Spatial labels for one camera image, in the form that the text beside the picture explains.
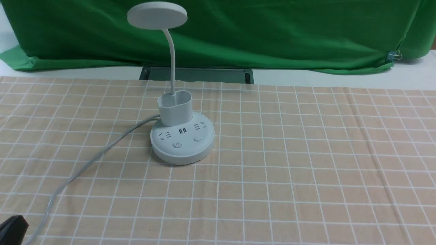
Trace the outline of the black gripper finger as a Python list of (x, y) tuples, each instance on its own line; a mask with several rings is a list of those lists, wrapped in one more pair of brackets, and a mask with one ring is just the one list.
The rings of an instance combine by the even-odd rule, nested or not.
[(11, 216), (0, 225), (0, 244), (21, 245), (28, 227), (22, 215)]

